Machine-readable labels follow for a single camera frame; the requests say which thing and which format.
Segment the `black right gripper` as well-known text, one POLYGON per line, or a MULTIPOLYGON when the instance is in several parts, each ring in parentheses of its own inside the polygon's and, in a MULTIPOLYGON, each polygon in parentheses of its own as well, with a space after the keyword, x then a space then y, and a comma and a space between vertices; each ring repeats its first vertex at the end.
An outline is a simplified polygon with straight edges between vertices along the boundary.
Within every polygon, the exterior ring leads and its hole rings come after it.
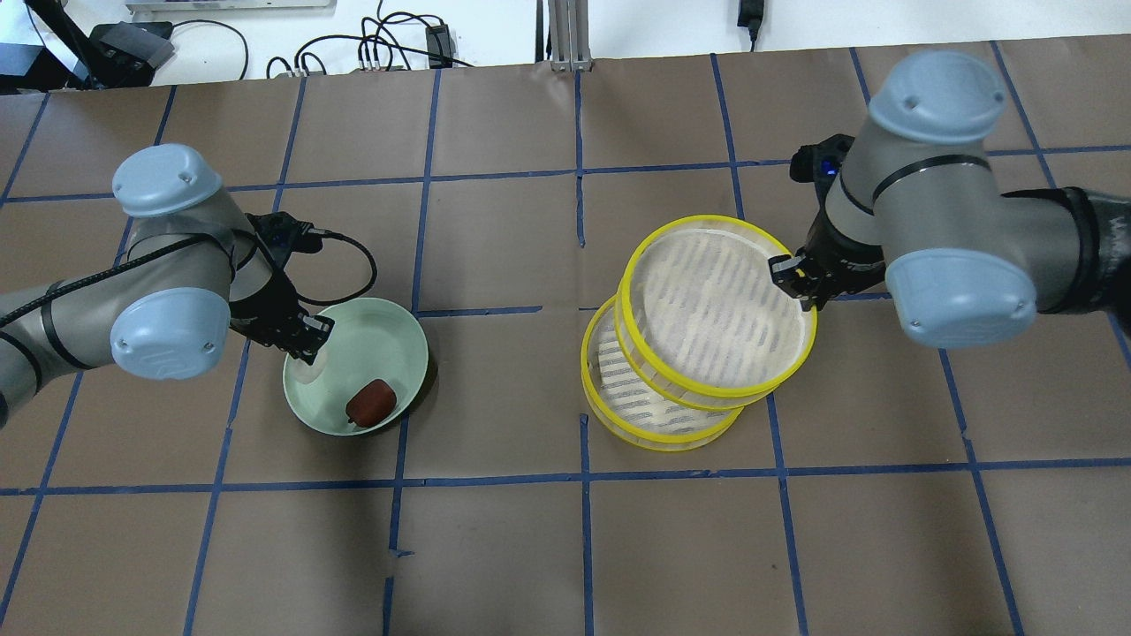
POLYGON ((815 309, 815 296, 856 294, 884 281, 880 246, 861 243, 838 230, 824 212, 817 213, 800 253, 768 259, 770 278, 803 311, 815 309))

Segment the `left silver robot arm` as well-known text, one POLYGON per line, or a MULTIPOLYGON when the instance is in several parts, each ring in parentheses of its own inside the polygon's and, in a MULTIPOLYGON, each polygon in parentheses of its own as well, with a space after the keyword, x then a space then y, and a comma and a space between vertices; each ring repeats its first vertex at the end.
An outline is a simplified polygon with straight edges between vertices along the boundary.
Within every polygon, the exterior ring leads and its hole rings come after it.
POLYGON ((8 421, 62 377, 116 366, 185 380, 218 366, 230 333, 314 366, 334 329, 310 313, 269 248, 271 215, 248 215, 195 148, 163 144, 118 166, 133 221, 112 269, 3 296, 1 409, 8 421))

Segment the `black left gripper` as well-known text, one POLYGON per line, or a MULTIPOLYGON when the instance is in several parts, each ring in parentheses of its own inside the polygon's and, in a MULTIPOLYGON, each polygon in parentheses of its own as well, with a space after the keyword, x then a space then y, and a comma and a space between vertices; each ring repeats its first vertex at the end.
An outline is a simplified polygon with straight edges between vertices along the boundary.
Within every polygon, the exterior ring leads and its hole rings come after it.
POLYGON ((276 267, 268 269, 264 286, 232 302, 232 330, 264 346, 287 350, 307 366, 316 366, 334 326, 327 315, 307 312, 290 278, 276 267))

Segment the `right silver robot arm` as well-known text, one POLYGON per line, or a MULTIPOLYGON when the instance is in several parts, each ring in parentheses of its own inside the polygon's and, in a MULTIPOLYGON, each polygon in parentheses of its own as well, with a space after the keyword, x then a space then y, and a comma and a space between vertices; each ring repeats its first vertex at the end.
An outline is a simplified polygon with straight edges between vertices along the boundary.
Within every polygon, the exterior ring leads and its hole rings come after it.
POLYGON ((1041 313, 1110 313, 1128 330, 1128 200, 1079 186, 998 189, 984 141, 1005 111, 985 61, 926 49, 893 65, 860 134, 798 148, 815 221, 776 286, 805 310, 884 284, 932 349, 1017 337, 1041 313))

